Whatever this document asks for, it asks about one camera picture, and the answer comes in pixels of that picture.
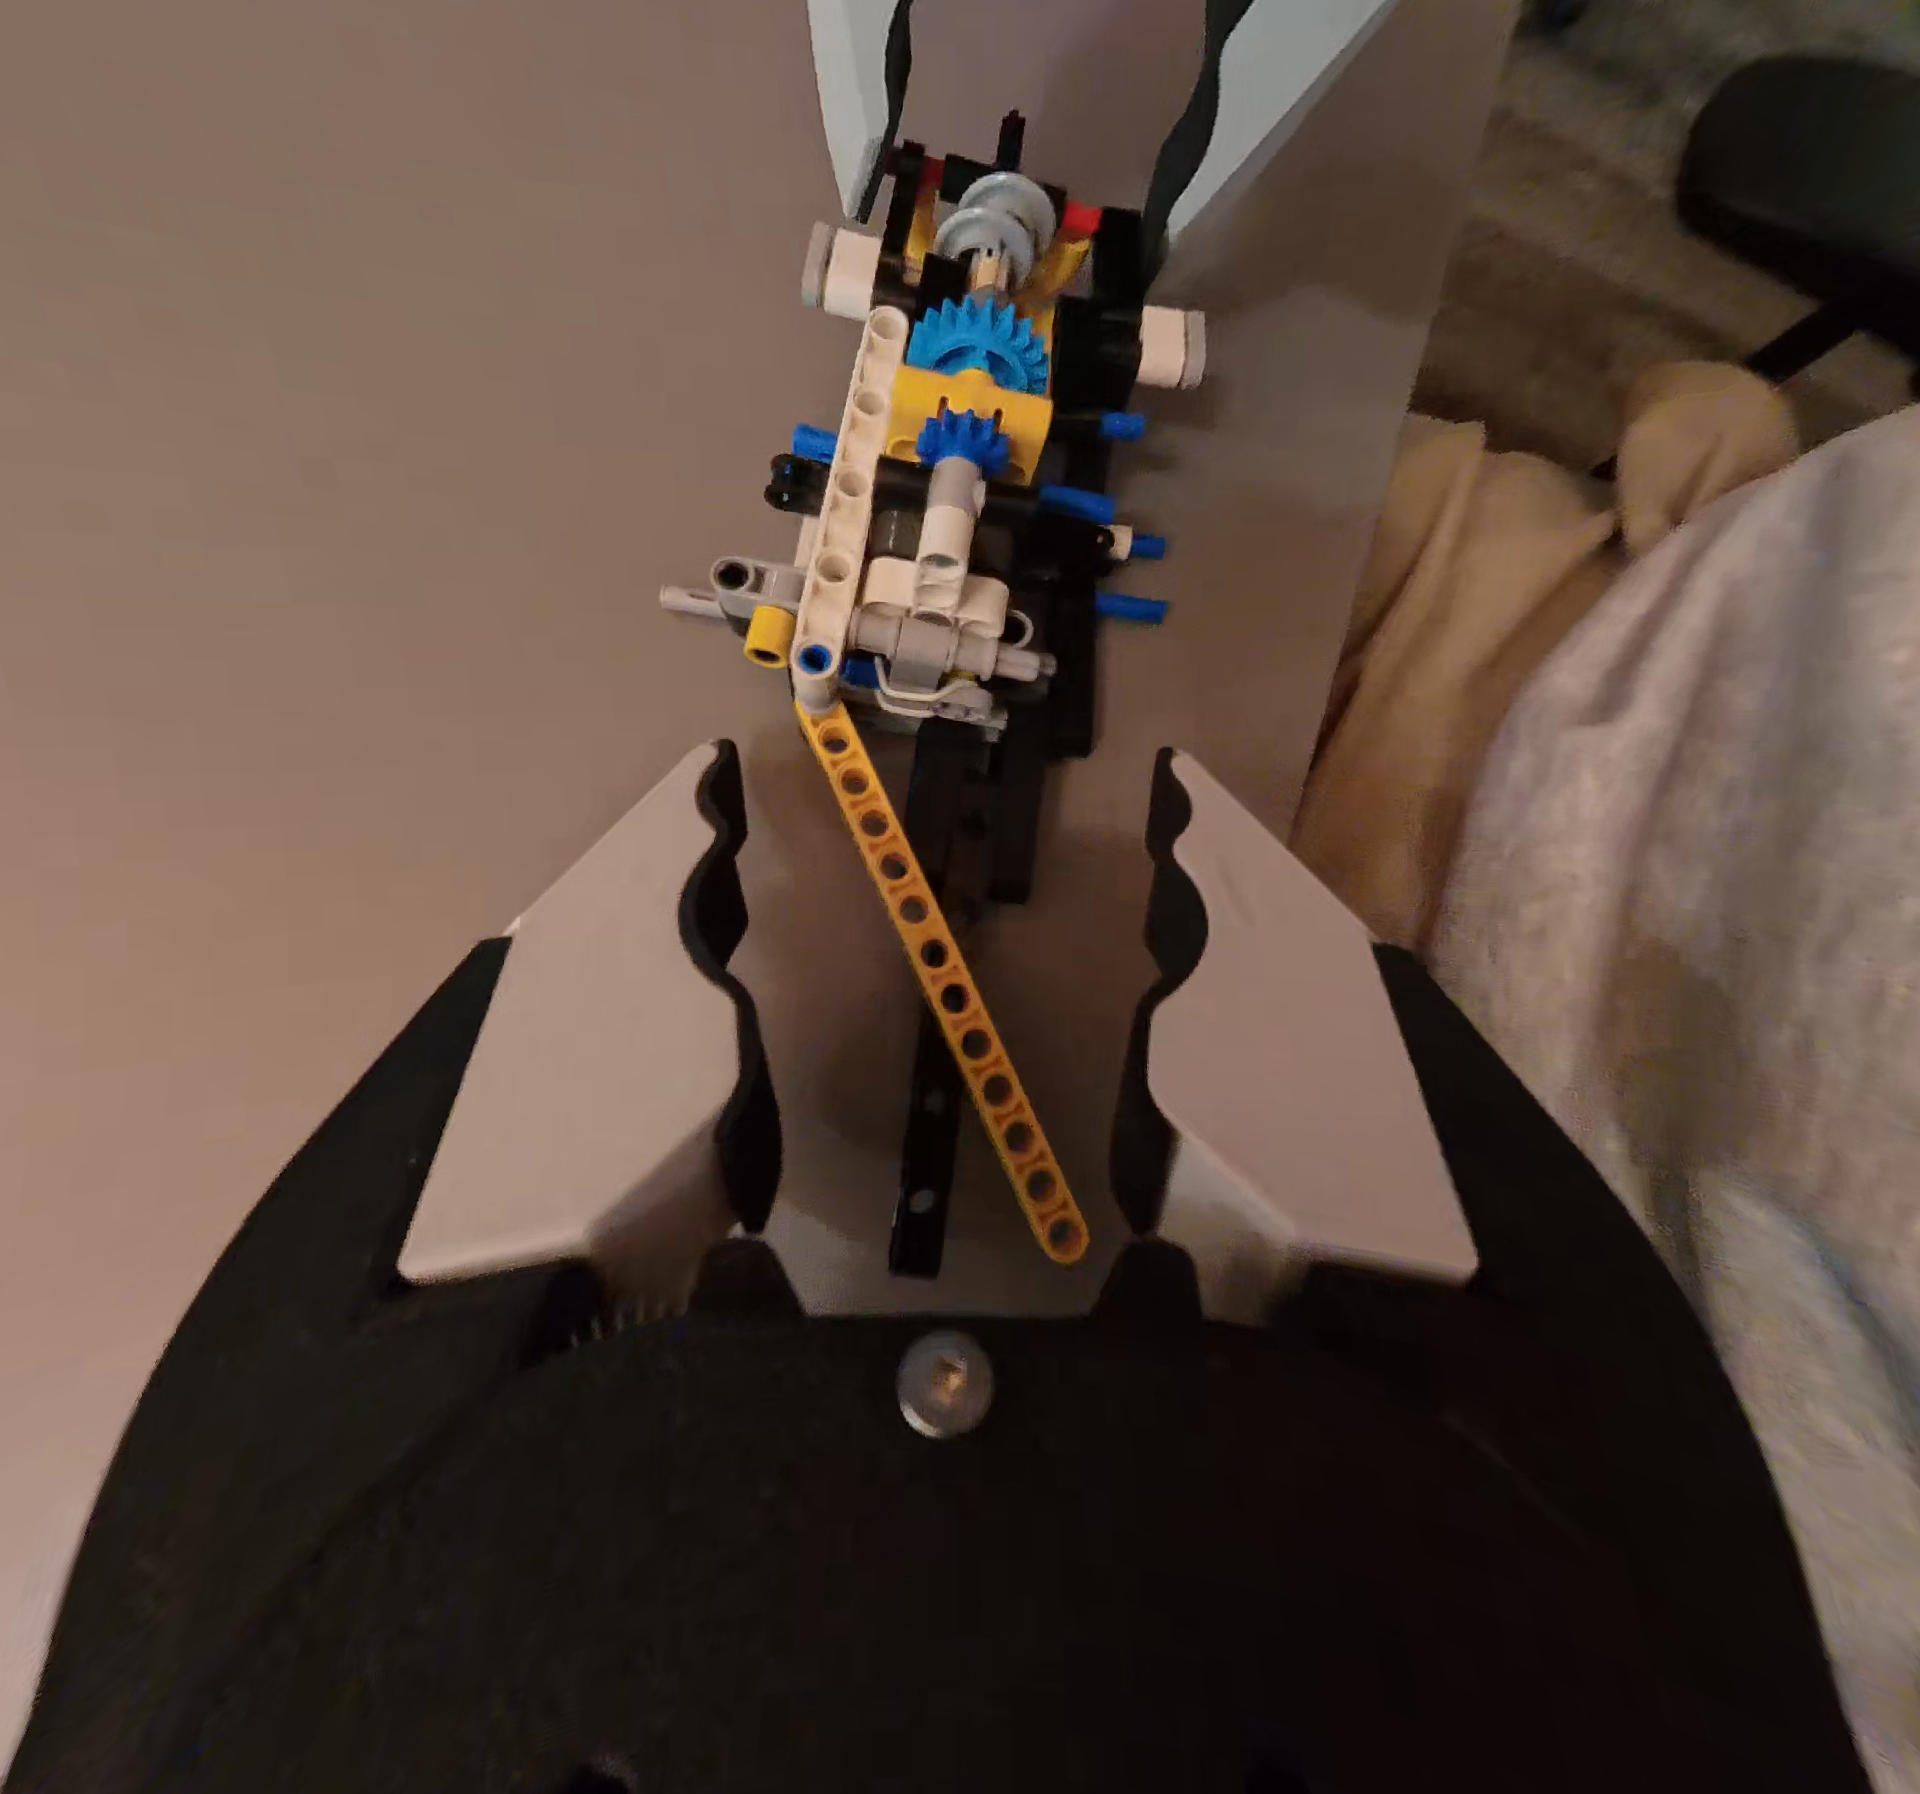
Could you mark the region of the person's grey sweatshirt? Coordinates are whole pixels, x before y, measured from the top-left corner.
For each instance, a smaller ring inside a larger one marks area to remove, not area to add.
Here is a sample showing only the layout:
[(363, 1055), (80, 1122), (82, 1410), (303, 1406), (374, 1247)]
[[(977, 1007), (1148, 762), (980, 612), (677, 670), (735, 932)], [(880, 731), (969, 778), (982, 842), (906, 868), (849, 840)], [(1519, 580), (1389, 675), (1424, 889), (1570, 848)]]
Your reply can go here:
[(1548, 656), (1426, 961), (1703, 1318), (1869, 1780), (1915, 1789), (1915, 408), (1692, 514)]

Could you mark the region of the person's beige pants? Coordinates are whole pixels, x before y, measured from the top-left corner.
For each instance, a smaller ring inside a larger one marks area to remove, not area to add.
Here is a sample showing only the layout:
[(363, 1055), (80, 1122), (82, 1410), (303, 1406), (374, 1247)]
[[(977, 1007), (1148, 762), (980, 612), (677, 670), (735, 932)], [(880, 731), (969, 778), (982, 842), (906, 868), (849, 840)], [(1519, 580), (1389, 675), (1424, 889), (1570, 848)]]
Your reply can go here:
[(1412, 413), (1297, 807), (1300, 859), (1426, 953), (1475, 779), (1526, 683), (1692, 514), (1803, 450), (1787, 396), (1719, 362), (1628, 388), (1607, 484)]

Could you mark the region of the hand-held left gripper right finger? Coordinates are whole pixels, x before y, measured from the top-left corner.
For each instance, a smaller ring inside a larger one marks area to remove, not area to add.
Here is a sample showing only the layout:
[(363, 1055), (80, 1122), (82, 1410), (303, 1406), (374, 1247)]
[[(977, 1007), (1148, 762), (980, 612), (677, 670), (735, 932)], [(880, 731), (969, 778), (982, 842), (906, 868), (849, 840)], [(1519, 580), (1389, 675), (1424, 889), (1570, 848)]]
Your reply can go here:
[(1114, 1197), (1185, 1255), (1203, 1316), (1264, 1327), (1313, 1267), (1478, 1270), (1377, 943), (1186, 751), (1158, 755), (1153, 979), (1127, 1036)]

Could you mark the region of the multicoloured lego gear assembly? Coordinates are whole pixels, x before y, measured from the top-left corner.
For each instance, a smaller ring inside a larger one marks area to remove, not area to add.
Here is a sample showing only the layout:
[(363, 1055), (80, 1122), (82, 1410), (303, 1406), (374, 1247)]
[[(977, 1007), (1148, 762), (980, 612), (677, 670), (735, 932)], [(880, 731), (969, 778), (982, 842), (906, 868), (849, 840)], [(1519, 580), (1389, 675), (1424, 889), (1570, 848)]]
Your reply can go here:
[(767, 503), (790, 563), (724, 554), (660, 589), (782, 673), (921, 999), (887, 1267), (937, 1278), (962, 1109), (972, 1107), (1044, 1257), (1088, 1217), (962, 953), (953, 889), (1026, 904), (1049, 770), (1093, 751), (1105, 622), (1168, 604), (1111, 584), (1165, 555), (1107, 489), (1144, 436), (1136, 388), (1203, 381), (1207, 324), (1144, 299), (1142, 218), (1023, 173), (1023, 120), (992, 159), (890, 142), (877, 234), (816, 227), (804, 301), (857, 324), (835, 427), (799, 423)]

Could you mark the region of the black office chair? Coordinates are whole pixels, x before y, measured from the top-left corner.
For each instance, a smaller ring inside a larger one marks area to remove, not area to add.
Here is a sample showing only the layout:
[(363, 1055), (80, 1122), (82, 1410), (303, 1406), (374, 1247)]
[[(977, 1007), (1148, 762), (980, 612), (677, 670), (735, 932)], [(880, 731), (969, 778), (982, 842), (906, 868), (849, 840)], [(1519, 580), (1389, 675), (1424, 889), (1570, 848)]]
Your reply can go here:
[(1740, 66), (1701, 108), (1681, 226), (1810, 299), (1740, 366), (1779, 384), (1867, 335), (1917, 353), (1917, 76), (1851, 55)]

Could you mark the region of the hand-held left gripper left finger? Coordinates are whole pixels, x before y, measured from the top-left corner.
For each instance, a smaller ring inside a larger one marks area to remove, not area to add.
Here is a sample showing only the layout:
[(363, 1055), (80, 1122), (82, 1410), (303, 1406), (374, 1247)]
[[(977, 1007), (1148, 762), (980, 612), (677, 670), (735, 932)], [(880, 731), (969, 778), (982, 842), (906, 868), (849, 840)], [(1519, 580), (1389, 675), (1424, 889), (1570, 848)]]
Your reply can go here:
[(764, 1230), (782, 1124), (752, 997), (745, 781), (696, 744), (507, 932), (399, 1250), (418, 1285), (582, 1262), (677, 1306), (707, 1252)]

